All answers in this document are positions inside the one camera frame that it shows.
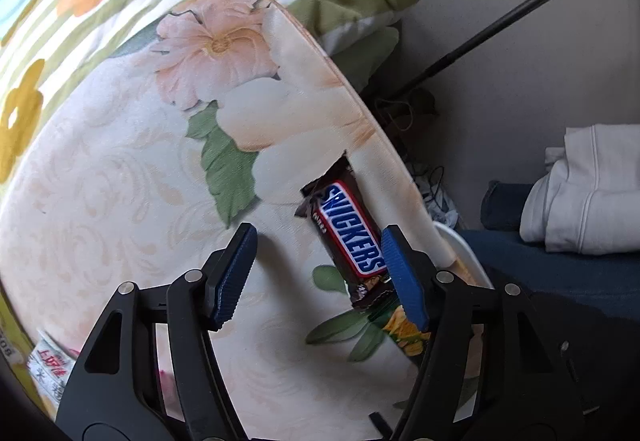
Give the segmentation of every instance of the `candy bar wrapper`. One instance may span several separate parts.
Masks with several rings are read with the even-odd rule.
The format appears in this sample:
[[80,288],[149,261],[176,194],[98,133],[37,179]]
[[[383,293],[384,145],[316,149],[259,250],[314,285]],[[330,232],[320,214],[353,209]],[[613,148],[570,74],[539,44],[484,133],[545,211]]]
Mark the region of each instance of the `candy bar wrapper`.
[[33,343],[20,328],[0,287],[0,353],[9,364],[27,396],[40,410],[46,412],[27,368],[27,360],[32,349]]
[[55,419],[66,381],[76,362],[46,333],[39,333],[40,341],[29,356],[27,367],[49,415]]
[[371,217],[353,170],[343,155],[300,192],[296,215],[309,218],[347,283],[352,306],[365,310],[416,364],[426,351],[429,333],[407,320],[388,275],[380,248],[380,229]]
[[362,199],[347,156],[307,184],[297,216],[310,217],[347,283],[353,307],[367,309],[394,287],[380,248],[380,229]]

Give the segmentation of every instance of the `green fabric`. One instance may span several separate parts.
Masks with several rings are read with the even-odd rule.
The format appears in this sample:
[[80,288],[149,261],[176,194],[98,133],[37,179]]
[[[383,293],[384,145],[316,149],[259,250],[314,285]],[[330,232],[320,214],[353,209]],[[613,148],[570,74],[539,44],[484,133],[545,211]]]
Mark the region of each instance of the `green fabric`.
[[[33,46],[29,48],[29,52],[27,53],[26,57],[22,60],[22,62],[20,62],[20,64],[18,64],[17,68],[14,68],[14,72],[11,74],[11,80],[9,85],[14,84],[14,82],[18,79],[18,76],[21,73],[23,73],[23,71],[27,68],[27,66],[35,59],[37,51],[40,51],[40,49],[49,41],[49,39],[53,35],[56,34],[56,32],[60,28],[62,28],[63,24],[71,16],[72,16],[71,12],[63,14],[62,16],[58,17],[51,26],[49,26],[46,30],[42,32],[42,34],[38,37],[38,39],[33,44]],[[0,71],[0,76],[4,76],[6,74],[7,68],[9,67],[10,63],[11,62],[8,60],[4,64],[4,68],[2,68],[2,71]]]
[[287,9],[316,38],[385,12],[401,12],[419,0],[295,0]]
[[396,28],[380,28],[331,57],[351,86],[361,92],[369,78],[395,49],[400,34]]
[[37,3],[38,3],[38,0],[30,0],[29,2],[27,2],[27,5],[22,9],[22,11],[20,12],[20,15],[18,15],[18,18],[15,19],[15,22],[9,28],[9,31],[7,31],[4,37],[2,37],[2,42],[0,42],[0,46],[4,48],[4,46],[6,46],[9,43],[9,41],[11,40],[11,37],[14,36],[15,31],[20,26],[20,23],[25,18],[28,17],[28,15],[33,11]]

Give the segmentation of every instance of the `blanket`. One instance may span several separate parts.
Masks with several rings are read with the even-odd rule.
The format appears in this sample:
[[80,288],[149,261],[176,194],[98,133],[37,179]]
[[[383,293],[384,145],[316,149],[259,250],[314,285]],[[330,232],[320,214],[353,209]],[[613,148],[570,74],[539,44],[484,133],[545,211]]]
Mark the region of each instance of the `blanket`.
[[[441,267],[455,264],[452,250],[363,102],[277,2],[186,0],[157,19],[87,75],[22,157],[0,212],[0,275],[17,317],[32,338],[40,328],[80,350],[122,281],[170,283],[251,222],[257,261],[233,320],[211,334],[247,434],[375,438],[367,416],[398,420],[419,345],[362,329],[305,343],[350,302],[314,279],[332,261],[294,216],[299,190],[346,150],[380,227],[399,224]],[[36,60],[12,95],[14,128],[41,99],[45,67]],[[401,314],[387,329],[408,341]],[[165,328],[158,338],[170,380]],[[170,390],[166,401],[175,413]]]

